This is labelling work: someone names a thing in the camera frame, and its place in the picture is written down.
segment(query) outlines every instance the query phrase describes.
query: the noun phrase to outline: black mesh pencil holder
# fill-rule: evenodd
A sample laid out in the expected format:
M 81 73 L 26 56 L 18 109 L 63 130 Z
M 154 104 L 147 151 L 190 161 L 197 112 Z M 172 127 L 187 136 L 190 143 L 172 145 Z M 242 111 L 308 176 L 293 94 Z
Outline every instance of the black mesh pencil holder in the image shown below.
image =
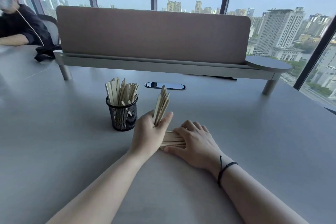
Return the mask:
M 130 105 L 113 106 L 110 105 L 109 98 L 106 98 L 106 104 L 110 110 L 112 126 L 117 131 L 128 131 L 135 127 L 138 120 L 137 112 L 138 98 Z

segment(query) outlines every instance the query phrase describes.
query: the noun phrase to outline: black string bracelet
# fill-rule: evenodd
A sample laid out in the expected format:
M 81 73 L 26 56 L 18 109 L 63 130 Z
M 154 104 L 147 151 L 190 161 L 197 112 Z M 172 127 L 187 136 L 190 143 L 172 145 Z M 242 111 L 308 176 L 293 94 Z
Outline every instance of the black string bracelet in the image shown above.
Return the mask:
M 228 167 L 231 167 L 232 165 L 238 165 L 237 162 L 231 162 L 229 164 L 227 164 L 223 169 L 222 169 L 222 156 L 219 156 L 219 159 L 220 159 L 220 172 L 218 174 L 218 180 L 217 180 L 217 184 L 218 186 L 221 188 L 221 179 L 222 179 L 222 176 L 223 176 L 223 173 L 224 171 L 228 168 Z

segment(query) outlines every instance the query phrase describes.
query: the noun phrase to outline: hand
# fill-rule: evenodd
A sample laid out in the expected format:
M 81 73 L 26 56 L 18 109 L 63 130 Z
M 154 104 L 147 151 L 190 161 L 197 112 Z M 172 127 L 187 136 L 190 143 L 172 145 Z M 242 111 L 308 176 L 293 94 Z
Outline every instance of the hand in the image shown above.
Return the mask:
M 187 120 L 181 127 L 175 128 L 174 132 L 178 133 L 185 140 L 185 149 L 175 146 L 166 146 L 165 152 L 174 154 L 190 165 L 210 171 L 215 177 L 221 170 L 219 156 L 222 156 L 223 166 L 232 162 L 232 160 L 223 154 L 215 140 L 205 126 L 198 122 Z
M 155 127 L 153 120 L 154 110 L 141 116 L 136 122 L 130 154 L 135 154 L 146 162 L 160 147 L 165 136 L 168 125 L 173 117 L 172 112 L 168 112 Z

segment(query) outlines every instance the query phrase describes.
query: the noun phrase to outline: forearm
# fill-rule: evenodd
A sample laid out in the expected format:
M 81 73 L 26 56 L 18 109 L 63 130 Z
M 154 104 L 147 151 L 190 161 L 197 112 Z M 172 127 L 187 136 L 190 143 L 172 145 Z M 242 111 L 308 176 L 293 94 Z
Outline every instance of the forearm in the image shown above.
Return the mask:
M 47 224 L 110 224 L 143 162 L 125 154 Z
M 0 45 L 19 46 L 28 43 L 29 43 L 28 39 L 22 34 L 0 38 Z
M 232 159 L 223 155 L 223 166 Z M 246 224 L 307 224 L 296 212 L 273 195 L 238 165 L 225 170 L 221 185 Z

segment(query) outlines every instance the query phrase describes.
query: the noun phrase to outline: right hand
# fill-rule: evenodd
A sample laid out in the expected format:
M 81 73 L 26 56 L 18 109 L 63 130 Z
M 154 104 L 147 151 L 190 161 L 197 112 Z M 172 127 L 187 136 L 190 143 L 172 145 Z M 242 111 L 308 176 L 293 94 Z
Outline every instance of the right hand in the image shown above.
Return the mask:
M 175 128 L 174 132 L 184 138 L 185 149 L 166 146 L 164 151 L 184 159 L 190 165 L 206 169 L 217 177 L 221 170 L 219 156 L 222 156 L 223 166 L 232 161 L 223 154 L 208 129 L 198 122 L 187 120 L 181 127 Z

